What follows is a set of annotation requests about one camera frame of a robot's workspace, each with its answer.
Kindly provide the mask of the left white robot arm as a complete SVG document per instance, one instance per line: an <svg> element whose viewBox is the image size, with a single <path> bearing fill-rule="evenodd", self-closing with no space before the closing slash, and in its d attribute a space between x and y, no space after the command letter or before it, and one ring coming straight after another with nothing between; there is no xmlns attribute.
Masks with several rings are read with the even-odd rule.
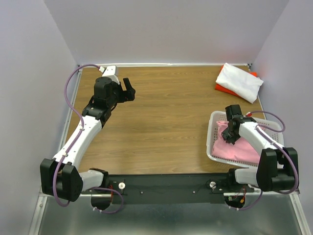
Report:
<svg viewBox="0 0 313 235"><path fill-rule="evenodd" d="M83 109L80 122L66 144L52 159L40 164L41 187L44 194L74 202L83 191L93 188L104 193L109 186L104 170L78 172L81 160L96 135L103 129L119 103L133 101L135 89L128 78L124 85L107 76L96 79L94 94Z"/></svg>

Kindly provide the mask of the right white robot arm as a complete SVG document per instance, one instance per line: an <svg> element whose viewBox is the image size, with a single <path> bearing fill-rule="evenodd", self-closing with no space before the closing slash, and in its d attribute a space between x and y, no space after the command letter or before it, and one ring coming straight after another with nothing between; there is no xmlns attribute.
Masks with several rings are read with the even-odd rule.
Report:
<svg viewBox="0 0 313 235"><path fill-rule="evenodd" d="M231 169L225 187L231 192L243 185L281 194L296 191L299 186L297 151L272 139L254 118L242 114L239 105L227 106L225 114L228 125L222 132L224 141L234 145L243 138L260 156L257 168Z"/></svg>

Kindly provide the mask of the pink t shirt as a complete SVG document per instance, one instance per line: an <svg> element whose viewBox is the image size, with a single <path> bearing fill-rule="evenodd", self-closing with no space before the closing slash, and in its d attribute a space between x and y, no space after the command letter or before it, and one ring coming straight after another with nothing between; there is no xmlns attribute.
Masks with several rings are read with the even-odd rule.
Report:
<svg viewBox="0 0 313 235"><path fill-rule="evenodd" d="M212 147L212 155L226 160L258 164L260 156L244 138L239 138L234 145L226 143L221 134L227 128L227 121L217 121L217 139Z"/></svg>

